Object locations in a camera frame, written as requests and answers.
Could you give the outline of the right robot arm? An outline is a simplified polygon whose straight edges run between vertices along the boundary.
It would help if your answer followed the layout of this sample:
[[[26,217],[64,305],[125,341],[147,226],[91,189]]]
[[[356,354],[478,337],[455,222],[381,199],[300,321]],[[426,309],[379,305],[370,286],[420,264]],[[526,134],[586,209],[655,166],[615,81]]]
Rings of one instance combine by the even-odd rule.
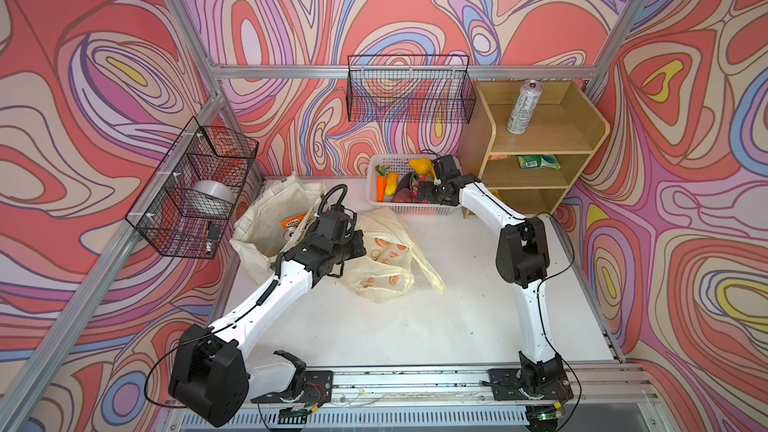
[[[510,208],[477,176],[462,173],[451,155],[436,156],[416,170],[433,175],[431,180],[418,183],[419,202],[461,206],[498,234],[495,266],[500,277],[513,285],[522,333],[520,369],[515,379],[520,393],[533,400],[564,403],[572,399],[564,360],[547,334],[545,289],[550,254],[543,221]]]

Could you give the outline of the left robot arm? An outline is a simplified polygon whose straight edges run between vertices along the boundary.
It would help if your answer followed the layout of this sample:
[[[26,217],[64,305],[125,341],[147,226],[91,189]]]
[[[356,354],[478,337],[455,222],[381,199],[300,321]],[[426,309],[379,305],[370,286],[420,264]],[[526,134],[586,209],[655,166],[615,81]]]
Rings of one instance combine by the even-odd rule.
[[[228,423],[247,402],[266,395],[305,398],[306,364],[276,350],[248,364],[250,353],[277,318],[322,278],[366,250],[357,215],[335,204],[319,214],[302,240],[279,255],[275,273],[211,326],[190,326],[170,351],[168,393],[214,427]]]

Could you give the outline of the orange Fox's candy bag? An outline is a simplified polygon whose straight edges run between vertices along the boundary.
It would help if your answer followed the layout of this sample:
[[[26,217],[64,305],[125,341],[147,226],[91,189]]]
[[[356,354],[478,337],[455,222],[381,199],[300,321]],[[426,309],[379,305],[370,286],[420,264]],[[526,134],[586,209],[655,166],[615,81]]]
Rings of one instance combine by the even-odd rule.
[[[305,216],[305,213],[296,214],[281,220],[280,225],[284,230],[295,229],[301,224]]]

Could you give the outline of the cream plastic grocery bag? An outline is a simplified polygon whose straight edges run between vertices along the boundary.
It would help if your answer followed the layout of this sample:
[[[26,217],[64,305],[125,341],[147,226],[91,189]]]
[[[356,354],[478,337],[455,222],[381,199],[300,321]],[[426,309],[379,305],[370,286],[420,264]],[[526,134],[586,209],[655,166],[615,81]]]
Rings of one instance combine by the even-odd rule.
[[[446,286],[405,223],[388,208],[358,216],[356,229],[363,233],[363,256],[344,263],[341,282],[353,293],[373,303],[385,303],[407,294],[418,267],[432,290],[442,295]]]

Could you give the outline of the leaf print canvas tote bag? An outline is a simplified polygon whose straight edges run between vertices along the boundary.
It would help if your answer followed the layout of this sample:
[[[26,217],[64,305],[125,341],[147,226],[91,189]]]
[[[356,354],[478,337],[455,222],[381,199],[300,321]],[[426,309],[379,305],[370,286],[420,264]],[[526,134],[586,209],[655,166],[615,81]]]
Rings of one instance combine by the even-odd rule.
[[[230,245],[237,253],[241,269],[258,285],[273,272],[277,256],[298,244],[306,229],[315,221],[325,186],[292,174],[269,185],[238,219]],[[280,221],[305,213],[297,233],[283,239]]]

